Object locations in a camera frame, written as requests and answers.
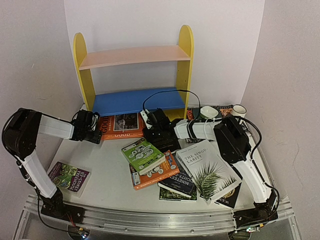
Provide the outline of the large orange Good Morning book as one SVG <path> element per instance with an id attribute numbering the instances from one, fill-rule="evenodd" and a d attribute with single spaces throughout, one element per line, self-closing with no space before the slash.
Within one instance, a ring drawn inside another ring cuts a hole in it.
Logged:
<path id="1" fill-rule="evenodd" d="M 146 127 L 139 113 L 104 116 L 99 119 L 98 126 L 102 141 L 141 138 Z"/>

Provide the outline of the white Singularity palm book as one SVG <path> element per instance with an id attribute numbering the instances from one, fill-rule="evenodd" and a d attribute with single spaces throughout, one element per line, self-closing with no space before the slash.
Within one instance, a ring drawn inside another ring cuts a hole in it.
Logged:
<path id="1" fill-rule="evenodd" d="M 180 149 L 175 156 L 206 201 L 215 202 L 242 183 L 241 177 L 208 140 Z"/>

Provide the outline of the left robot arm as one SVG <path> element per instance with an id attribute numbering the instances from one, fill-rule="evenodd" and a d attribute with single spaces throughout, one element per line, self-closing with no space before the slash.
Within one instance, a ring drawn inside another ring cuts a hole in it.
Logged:
<path id="1" fill-rule="evenodd" d="M 102 137 L 99 119 L 99 113 L 83 109 L 71 121 L 67 121 L 33 109 L 19 108 L 3 126 L 3 147 L 15 158 L 22 176 L 36 190 L 49 212 L 58 219 L 67 215 L 68 207 L 63 202 L 61 190 L 49 178 L 39 160 L 36 152 L 37 137 L 44 134 L 99 144 Z"/>

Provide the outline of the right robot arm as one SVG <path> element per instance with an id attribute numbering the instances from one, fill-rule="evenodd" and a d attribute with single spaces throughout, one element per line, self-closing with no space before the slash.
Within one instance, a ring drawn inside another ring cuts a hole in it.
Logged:
<path id="1" fill-rule="evenodd" d="M 152 143 L 176 143 L 179 139 L 207 139 L 217 143 L 222 159 L 240 173 L 253 196 L 254 208 L 235 213 L 239 224 L 266 223 L 277 219 L 279 191 L 264 179 L 253 158 L 257 146 L 251 146 L 240 124 L 246 122 L 251 125 L 251 121 L 237 115 L 206 121 L 169 120 L 160 108 L 154 112 L 143 109 L 140 114 L 146 123 L 143 134 Z"/>

